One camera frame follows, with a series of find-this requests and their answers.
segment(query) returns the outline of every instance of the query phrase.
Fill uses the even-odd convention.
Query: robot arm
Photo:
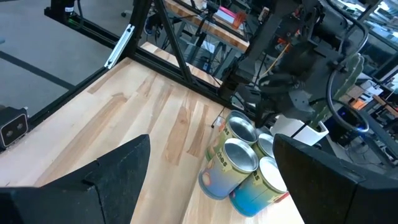
[[[289,25],[288,29],[279,27],[289,17],[298,22]],[[350,55],[348,47],[352,43],[346,40],[347,19],[352,20],[364,34],[360,42],[354,43],[359,47]],[[220,96],[229,99],[236,91],[241,96],[248,95],[242,93],[244,88],[241,87],[252,82],[254,62],[263,50],[267,53],[272,48],[270,43],[275,35],[290,43],[288,52],[281,55],[279,64],[273,68],[273,75],[259,80],[257,91],[261,97],[243,97],[246,102],[256,104],[256,126],[264,125],[267,114],[282,113],[288,118],[311,120],[316,112],[310,102],[321,99],[326,101],[332,115],[344,127],[367,131],[366,121],[353,109],[351,111],[363,120],[365,128],[353,127],[342,120],[333,109],[332,96],[337,87],[351,77],[352,73],[348,73],[345,65],[364,45],[368,32],[358,21],[332,5],[330,0],[274,1],[268,20],[259,28],[246,53],[224,71]]]

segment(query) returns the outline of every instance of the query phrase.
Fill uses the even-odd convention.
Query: paint can
[[[226,117],[226,121],[228,121],[228,120],[231,119],[231,118],[235,118],[235,117],[237,117],[237,118],[242,118],[243,120],[245,120],[245,121],[251,123],[251,120],[250,120],[244,113],[242,113],[242,112],[240,112],[240,111],[237,111],[237,110],[232,110],[232,111],[229,113],[229,115]]]
[[[269,134],[270,136],[272,135],[272,134],[271,134],[271,131],[269,130],[269,128],[267,128],[267,127],[265,127],[265,126],[263,126],[262,128],[257,128],[257,129],[256,129],[256,132],[257,132],[257,135],[258,135],[258,136],[259,136],[260,134],[262,134],[262,133]]]
[[[256,153],[247,143],[236,138],[227,139],[217,155],[199,173],[199,185],[207,196],[224,199],[258,165]]]
[[[229,115],[227,115],[227,117],[226,117],[226,118],[223,120],[223,122],[220,124],[220,126],[219,126],[219,128],[218,128],[218,131],[222,131],[222,130],[224,129],[224,127],[225,127],[226,122],[228,122],[229,119],[235,118],[235,117],[237,117],[237,118],[242,118],[243,120],[245,120],[245,121],[247,121],[247,122],[249,122],[249,123],[252,123],[252,121],[251,121],[244,113],[242,113],[242,112],[240,112],[240,111],[237,111],[237,110],[232,110],[232,111],[229,113]]]
[[[263,157],[259,167],[229,195],[235,209],[247,217],[255,216],[287,191],[275,159]]]
[[[272,150],[273,143],[274,137],[269,134],[262,133],[259,135],[257,142],[252,145],[252,148],[259,159],[263,158],[264,156],[269,156],[275,159],[274,151]]]
[[[213,158],[224,146],[225,141],[230,138],[240,139],[250,146],[257,142],[256,130],[253,125],[242,118],[232,117],[227,120],[217,138],[206,148],[207,161]]]

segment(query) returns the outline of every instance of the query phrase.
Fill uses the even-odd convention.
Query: metal bracket
[[[118,43],[116,44],[116,46],[114,47],[111,55],[107,59],[105,65],[104,65],[105,68],[111,69],[113,66],[116,65],[124,48],[127,46],[127,43],[129,42],[133,31],[134,31],[134,26],[131,24],[128,24],[126,30],[123,32],[123,35],[120,37],[120,39],[119,39]]]

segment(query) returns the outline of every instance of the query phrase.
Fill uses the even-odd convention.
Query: can rim
[[[264,149],[264,146],[261,144],[260,139],[264,139],[264,140],[266,140],[266,141],[268,141],[268,142],[270,142],[270,140],[272,140],[272,142],[270,142],[271,145],[272,145],[272,144],[274,143],[274,137],[271,136],[271,135],[269,135],[269,134],[262,133],[262,134],[260,134],[259,137],[258,137],[257,144],[258,144],[260,150],[261,150],[265,155],[267,155],[267,156],[269,156],[269,157],[275,159],[274,152],[272,152],[272,154],[268,153],[267,150]]]
[[[240,168],[240,167],[235,163],[235,161],[233,161],[232,158],[231,158],[231,157],[228,155],[228,153],[226,152],[225,145],[226,145],[227,143],[236,144],[236,145],[238,145],[239,147],[241,147],[241,148],[247,153],[247,155],[250,157],[250,159],[251,159],[251,160],[254,160],[254,167],[253,167],[253,169],[244,170],[244,169]],[[255,170],[257,170],[257,168],[259,167],[259,159],[258,159],[256,153],[253,151],[253,149],[252,149],[246,142],[244,142],[244,141],[242,141],[242,140],[240,140],[240,139],[237,139],[237,138],[230,138],[230,139],[227,139],[227,140],[225,141],[225,143],[224,143],[224,146],[223,146],[222,150],[223,150],[223,152],[225,153],[225,156],[229,159],[229,161],[231,161],[231,165],[232,165],[235,169],[237,169],[237,170],[239,170],[239,171],[241,171],[241,172],[245,172],[245,173],[250,174],[251,172],[254,172]]]
[[[238,111],[238,110],[231,110],[231,112],[229,112],[229,115],[226,117],[226,120],[229,120],[231,117],[232,113],[238,113],[240,116],[242,116],[243,118],[245,118],[246,121],[251,121],[250,118],[248,116],[246,116],[246,114]]]
[[[260,161],[261,161],[261,160],[266,160],[268,163],[271,163],[272,165],[275,165],[276,168],[278,168],[275,159],[273,159],[273,158],[271,158],[271,157],[263,157],[263,158],[260,159]],[[260,175],[261,175],[262,179],[264,180],[264,182],[267,184],[267,186],[268,186],[269,188],[271,188],[273,191],[276,191],[276,192],[281,193],[281,194],[287,192],[287,187],[286,187],[285,184],[284,184],[284,185],[285,185],[286,190],[281,190],[281,189],[278,189],[278,188],[276,188],[275,186],[273,186],[273,185],[267,180],[267,178],[264,176],[264,174],[263,174],[263,172],[262,172],[262,167],[261,167],[260,165],[259,165],[259,170],[260,170]]]
[[[254,141],[247,141],[247,140],[245,140],[245,139],[242,139],[240,136],[238,136],[238,135],[234,132],[234,130],[233,130],[232,127],[231,127],[231,122],[232,122],[232,121],[239,121],[239,120],[243,121],[243,123],[244,123],[244,125],[245,125],[245,128],[248,128],[248,129],[249,129],[250,133],[251,133],[251,134],[253,135],[253,137],[254,137]],[[256,142],[258,141],[258,139],[259,139],[258,136],[257,136],[257,134],[256,134],[256,129],[253,127],[253,125],[252,125],[251,123],[249,123],[249,121],[246,121],[246,120],[243,119],[243,118],[233,117],[233,118],[231,118],[231,119],[229,119],[229,120],[227,121],[226,125],[228,126],[228,129],[233,133],[234,138],[240,139],[240,140],[242,140],[242,141],[244,141],[244,142],[246,142],[246,143],[249,143],[249,144],[254,144],[254,143],[256,143]]]

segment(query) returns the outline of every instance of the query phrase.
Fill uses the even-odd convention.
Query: orange component
[[[244,12],[238,12],[235,16],[234,22],[232,23],[232,28],[233,29],[238,29],[239,26],[243,23],[243,21],[246,19],[246,13]]]
[[[362,100],[354,100],[352,103],[350,103],[350,105],[354,109],[360,110],[360,109],[364,108],[366,104]]]

